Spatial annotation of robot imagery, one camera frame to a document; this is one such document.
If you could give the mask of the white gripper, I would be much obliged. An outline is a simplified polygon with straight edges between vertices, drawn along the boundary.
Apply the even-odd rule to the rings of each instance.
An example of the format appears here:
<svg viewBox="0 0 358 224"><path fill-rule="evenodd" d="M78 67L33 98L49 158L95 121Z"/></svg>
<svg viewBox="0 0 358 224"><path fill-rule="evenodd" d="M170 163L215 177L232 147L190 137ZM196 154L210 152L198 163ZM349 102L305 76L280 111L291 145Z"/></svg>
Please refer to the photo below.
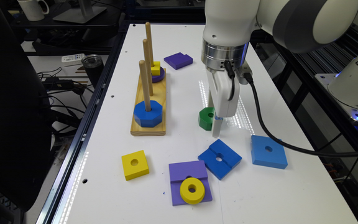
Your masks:
<svg viewBox="0 0 358 224"><path fill-rule="evenodd" d="M248 84L245 75L252 75L252 70L247 61L239 68L233 70L234 81L229 77L227 70L207 69L209 82L208 107L214 107L216 116L213 118L211 133L218 138L223 123L223 118L234 116L237 111L237 103L240 93L240 85Z"/></svg>

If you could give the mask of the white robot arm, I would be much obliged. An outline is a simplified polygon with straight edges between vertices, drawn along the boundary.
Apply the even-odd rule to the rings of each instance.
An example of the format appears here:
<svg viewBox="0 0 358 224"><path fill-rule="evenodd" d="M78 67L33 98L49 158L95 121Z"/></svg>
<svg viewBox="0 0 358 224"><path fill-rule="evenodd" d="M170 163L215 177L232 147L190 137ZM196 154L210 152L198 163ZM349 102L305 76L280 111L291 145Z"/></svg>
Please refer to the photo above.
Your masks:
<svg viewBox="0 0 358 224"><path fill-rule="evenodd" d="M264 30L287 50L303 54L342 36L358 12L358 0L206 0L201 61L214 108L212 135L237 111L251 34Z"/></svg>

